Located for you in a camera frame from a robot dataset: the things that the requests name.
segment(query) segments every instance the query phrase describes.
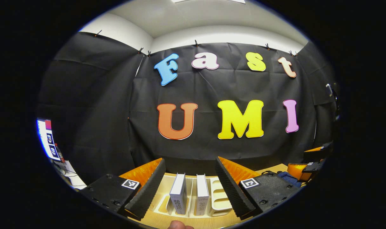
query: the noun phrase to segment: letter m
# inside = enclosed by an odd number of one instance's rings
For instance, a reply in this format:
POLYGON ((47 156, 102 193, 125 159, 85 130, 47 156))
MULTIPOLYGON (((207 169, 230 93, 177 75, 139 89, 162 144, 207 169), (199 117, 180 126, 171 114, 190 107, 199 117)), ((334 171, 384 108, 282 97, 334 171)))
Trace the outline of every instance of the letter m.
POLYGON ((256 138, 264 135, 261 125, 261 110, 264 103, 261 100, 251 100, 248 103, 244 115, 238 109, 237 104, 232 100, 223 100, 218 103, 218 107, 223 113, 223 122, 219 139, 232 139, 234 134, 231 132, 231 125, 239 138, 244 135, 247 126, 250 125, 245 135, 248 138, 256 138))

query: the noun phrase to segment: blue cloth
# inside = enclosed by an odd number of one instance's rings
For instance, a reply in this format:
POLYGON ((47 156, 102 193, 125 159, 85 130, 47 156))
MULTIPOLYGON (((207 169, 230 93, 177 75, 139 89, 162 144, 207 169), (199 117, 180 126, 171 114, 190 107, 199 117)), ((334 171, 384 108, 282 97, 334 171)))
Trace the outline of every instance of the blue cloth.
POLYGON ((302 185, 302 182, 298 182, 298 180, 292 175, 290 175, 288 172, 281 172, 278 174, 278 176, 280 176, 282 179, 293 184, 296 187, 300 187, 302 185))

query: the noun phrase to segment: blue letter f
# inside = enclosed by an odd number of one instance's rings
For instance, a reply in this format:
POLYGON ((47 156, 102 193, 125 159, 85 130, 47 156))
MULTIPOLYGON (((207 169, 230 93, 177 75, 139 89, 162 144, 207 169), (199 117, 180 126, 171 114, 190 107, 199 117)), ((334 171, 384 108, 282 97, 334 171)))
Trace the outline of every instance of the blue letter f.
POLYGON ((159 71, 159 74, 161 74, 162 86, 165 86, 166 84, 170 83, 172 80, 176 79, 177 73, 172 73, 170 70, 171 69, 173 69, 174 71, 177 70, 177 63, 176 61, 173 60, 177 58, 179 58, 179 56, 176 53, 173 53, 167 58, 164 58, 161 62, 159 62, 154 66, 154 68, 159 71))

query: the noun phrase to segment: table surface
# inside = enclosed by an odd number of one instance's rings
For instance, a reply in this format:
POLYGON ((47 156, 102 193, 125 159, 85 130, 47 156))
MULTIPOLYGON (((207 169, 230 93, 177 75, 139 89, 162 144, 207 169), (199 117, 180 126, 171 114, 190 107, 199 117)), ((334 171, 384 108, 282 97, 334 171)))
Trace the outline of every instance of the table surface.
MULTIPOLYGON (((272 171, 272 172, 277 172, 277 171, 286 171, 287 166, 284 164, 276 165, 270 168, 266 168, 263 170, 256 171, 259 174, 261 174, 264 171, 272 171)), ((176 176, 175 174, 170 174, 170 173, 165 173, 165 175, 168 176, 176 176)), ((231 226, 246 220, 251 219, 247 218, 245 220, 240 220, 235 215, 234 210, 231 210, 228 214, 223 215, 223 216, 218 216, 218 217, 212 217, 212 218, 200 218, 200 219, 193 219, 193 218, 181 218, 181 217, 176 217, 176 216, 167 216, 167 215, 162 215, 155 213, 151 210, 148 209, 148 211, 145 214, 145 217, 141 221, 134 220, 138 223, 142 223, 148 226, 152 226, 155 228, 159 229, 167 229, 169 227, 169 224, 172 220, 179 220, 183 222, 185 225, 189 225, 194 227, 195 229, 219 229, 222 227, 226 226, 231 226)))

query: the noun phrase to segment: monitor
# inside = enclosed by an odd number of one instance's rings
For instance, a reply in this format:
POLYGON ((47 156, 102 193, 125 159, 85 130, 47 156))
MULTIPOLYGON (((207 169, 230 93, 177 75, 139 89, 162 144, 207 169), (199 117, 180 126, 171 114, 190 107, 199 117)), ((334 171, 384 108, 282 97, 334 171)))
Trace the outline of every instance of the monitor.
POLYGON ((55 161, 61 161, 55 147, 52 135, 52 122, 49 119, 37 118, 39 140, 45 150, 46 155, 55 161))

